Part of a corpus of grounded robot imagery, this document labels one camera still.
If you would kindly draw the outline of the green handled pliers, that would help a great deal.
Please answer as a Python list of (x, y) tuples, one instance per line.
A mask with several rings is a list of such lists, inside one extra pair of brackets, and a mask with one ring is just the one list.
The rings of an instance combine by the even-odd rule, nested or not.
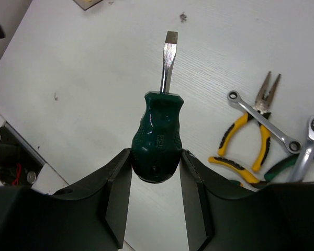
[(290, 155), (287, 158), (276, 163), (264, 174), (265, 181), (271, 182), (272, 180), (275, 179), (276, 176), (278, 176), (285, 169), (291, 166), (294, 166), (296, 164), (297, 158), (298, 158), (298, 155)]

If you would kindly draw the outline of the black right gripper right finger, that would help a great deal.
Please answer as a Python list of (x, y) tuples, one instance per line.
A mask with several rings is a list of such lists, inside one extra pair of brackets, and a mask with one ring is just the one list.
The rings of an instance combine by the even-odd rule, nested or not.
[(314, 184), (250, 191), (187, 150), (180, 178), (190, 250), (314, 250)]

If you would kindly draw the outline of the yellow needle-nose pliers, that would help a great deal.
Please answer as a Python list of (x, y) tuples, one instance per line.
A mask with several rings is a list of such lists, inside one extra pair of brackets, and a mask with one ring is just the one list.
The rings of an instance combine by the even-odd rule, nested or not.
[[(266, 94), (267, 88), (269, 86), (270, 83), (270, 79), (271, 79), (271, 74), (272, 72), (269, 71), (266, 75), (266, 78), (259, 90), (259, 92), (257, 93), (256, 99), (255, 99), (255, 104), (253, 106), (253, 108), (260, 113), (264, 118), (269, 119), (269, 117), (271, 116), (271, 112), (270, 112), (270, 106), (271, 103), (273, 101), (276, 89), (279, 85), (279, 81), (281, 78), (281, 74), (278, 74), (277, 78), (274, 81), (274, 84), (272, 85), (268, 95)], [(226, 154), (227, 148), (228, 148), (228, 144), (230, 142), (230, 140), (232, 139), (233, 135), (244, 125), (246, 125), (249, 121), (253, 120), (253, 116), (250, 115), (248, 112), (245, 112), (240, 118), (238, 118), (224, 133), (220, 145), (219, 145), (219, 149), (218, 149), (218, 155), (220, 157), (224, 157), (224, 155)], [(260, 122), (258, 122), (259, 128), (260, 128), (260, 132), (261, 132), (261, 148), (259, 151), (259, 154), (256, 158), (256, 160), (254, 161), (253, 165), (252, 165), (252, 170), (255, 172), (258, 172), (262, 165), (264, 164), (267, 155), (269, 153), (270, 150), (270, 144), (271, 144), (271, 133), (270, 131), (263, 126)]]

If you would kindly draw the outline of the yellow black cutting pliers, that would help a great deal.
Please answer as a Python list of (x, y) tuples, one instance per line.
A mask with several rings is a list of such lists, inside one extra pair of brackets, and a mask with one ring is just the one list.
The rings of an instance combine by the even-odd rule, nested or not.
[(224, 167), (227, 167), (233, 170), (240, 177), (242, 177), (246, 183), (248, 183), (253, 188), (262, 189), (268, 185), (267, 181), (262, 181), (262, 180), (257, 179), (250, 171), (245, 169), (243, 166), (227, 158), (211, 156), (208, 158), (208, 162), (211, 164), (222, 165)]

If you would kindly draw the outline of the green stubby flathead screwdriver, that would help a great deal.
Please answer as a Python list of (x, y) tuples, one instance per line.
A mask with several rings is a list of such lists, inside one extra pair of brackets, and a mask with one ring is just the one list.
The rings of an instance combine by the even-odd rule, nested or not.
[(173, 176), (182, 151), (179, 117), (184, 100), (170, 93), (177, 41), (178, 33), (168, 31), (163, 47), (160, 90), (145, 94), (146, 109), (132, 140), (132, 168), (141, 180), (151, 184), (162, 183)]

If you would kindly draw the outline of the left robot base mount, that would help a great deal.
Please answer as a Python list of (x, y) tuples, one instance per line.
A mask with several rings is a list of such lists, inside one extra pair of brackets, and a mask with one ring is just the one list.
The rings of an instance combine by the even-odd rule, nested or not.
[(0, 182), (4, 186), (31, 187), (45, 160), (7, 122), (0, 127)]

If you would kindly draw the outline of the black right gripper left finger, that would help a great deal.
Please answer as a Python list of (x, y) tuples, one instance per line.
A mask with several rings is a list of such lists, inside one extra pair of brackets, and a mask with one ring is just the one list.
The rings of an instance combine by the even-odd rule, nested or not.
[(132, 178), (130, 150), (52, 195), (0, 186), (0, 250), (119, 250)]

